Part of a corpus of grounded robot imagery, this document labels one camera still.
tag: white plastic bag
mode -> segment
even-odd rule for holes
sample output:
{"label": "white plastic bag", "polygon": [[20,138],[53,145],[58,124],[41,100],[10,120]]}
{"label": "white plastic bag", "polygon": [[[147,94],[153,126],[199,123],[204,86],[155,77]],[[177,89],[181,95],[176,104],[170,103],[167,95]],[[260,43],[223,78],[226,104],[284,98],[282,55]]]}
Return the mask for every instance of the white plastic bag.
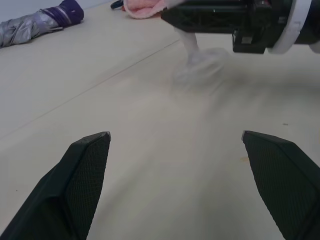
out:
{"label": "white plastic bag", "polygon": [[[172,8],[185,0],[165,0],[167,7]],[[179,83],[191,83],[192,85],[207,85],[223,69],[228,52],[223,48],[210,48],[201,50],[198,46],[195,33],[188,33],[175,29],[180,35],[188,55],[186,64],[177,69],[174,79]]]}

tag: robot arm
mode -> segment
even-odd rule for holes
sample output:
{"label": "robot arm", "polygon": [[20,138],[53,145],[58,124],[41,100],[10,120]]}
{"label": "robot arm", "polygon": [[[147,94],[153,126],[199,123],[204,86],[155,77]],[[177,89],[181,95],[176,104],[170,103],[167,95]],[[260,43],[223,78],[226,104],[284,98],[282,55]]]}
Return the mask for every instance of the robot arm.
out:
{"label": "robot arm", "polygon": [[188,33],[232,34],[236,53],[284,54],[294,44],[320,53],[320,0],[186,0],[161,17]]}

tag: folded umbrella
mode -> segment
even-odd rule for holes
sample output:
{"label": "folded umbrella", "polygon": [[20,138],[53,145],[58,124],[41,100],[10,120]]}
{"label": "folded umbrella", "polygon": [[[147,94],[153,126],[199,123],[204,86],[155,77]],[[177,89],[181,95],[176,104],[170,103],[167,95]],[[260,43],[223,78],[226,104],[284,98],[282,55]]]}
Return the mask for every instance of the folded umbrella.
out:
{"label": "folded umbrella", "polygon": [[40,9],[0,23],[0,48],[24,44],[46,33],[79,24],[84,11],[75,0],[64,0],[59,6]]}

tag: pink towel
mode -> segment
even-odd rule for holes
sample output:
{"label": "pink towel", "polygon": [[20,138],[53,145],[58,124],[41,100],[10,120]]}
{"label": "pink towel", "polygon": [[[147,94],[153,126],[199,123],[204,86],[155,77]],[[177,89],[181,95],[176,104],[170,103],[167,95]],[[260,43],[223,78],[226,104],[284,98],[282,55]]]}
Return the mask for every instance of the pink towel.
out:
{"label": "pink towel", "polygon": [[166,7],[165,0],[123,0],[125,11],[135,19],[147,19]]}

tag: white wall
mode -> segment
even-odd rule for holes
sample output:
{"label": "white wall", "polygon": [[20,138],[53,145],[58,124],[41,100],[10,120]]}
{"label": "white wall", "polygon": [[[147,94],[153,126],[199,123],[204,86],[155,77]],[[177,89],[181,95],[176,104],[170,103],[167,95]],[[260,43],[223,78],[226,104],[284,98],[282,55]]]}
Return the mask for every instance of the white wall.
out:
{"label": "white wall", "polygon": [[[0,0],[0,22],[59,5],[63,0]],[[77,0],[83,9],[112,0]]]}

